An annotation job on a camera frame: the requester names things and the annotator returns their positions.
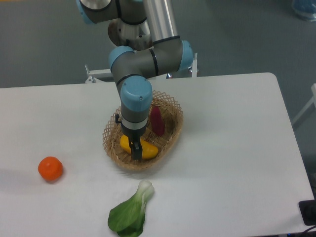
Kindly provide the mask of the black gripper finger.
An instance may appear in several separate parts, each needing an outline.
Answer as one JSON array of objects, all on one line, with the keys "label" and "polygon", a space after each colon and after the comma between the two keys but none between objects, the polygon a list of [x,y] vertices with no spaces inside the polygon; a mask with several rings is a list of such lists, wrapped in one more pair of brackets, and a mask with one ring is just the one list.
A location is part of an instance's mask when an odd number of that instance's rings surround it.
[{"label": "black gripper finger", "polygon": [[130,144],[131,148],[131,157],[133,160],[141,160],[142,159],[142,145],[140,141],[135,141]]}]

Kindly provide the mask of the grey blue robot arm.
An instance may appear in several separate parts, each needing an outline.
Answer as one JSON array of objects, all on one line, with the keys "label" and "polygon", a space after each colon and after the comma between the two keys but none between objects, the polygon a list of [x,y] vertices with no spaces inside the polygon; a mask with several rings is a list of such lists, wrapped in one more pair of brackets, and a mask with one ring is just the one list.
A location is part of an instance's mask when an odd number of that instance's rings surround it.
[{"label": "grey blue robot arm", "polygon": [[118,46],[109,54],[109,67],[121,101],[121,124],[131,156],[142,158],[141,136],[146,130],[153,99],[149,78],[181,71],[192,65],[190,43],[181,40],[170,0],[78,0],[78,9],[90,24],[120,19],[128,25],[148,23],[152,45],[137,51]]}]

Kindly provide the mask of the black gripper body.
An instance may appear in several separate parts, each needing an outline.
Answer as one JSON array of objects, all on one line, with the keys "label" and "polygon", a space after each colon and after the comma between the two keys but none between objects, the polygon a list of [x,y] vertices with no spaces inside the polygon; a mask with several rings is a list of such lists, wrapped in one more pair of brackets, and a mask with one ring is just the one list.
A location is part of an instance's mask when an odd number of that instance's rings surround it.
[{"label": "black gripper body", "polygon": [[121,124],[123,134],[129,138],[131,143],[135,141],[140,143],[140,138],[147,128],[147,118],[141,122],[129,122],[120,114],[115,114],[115,123]]}]

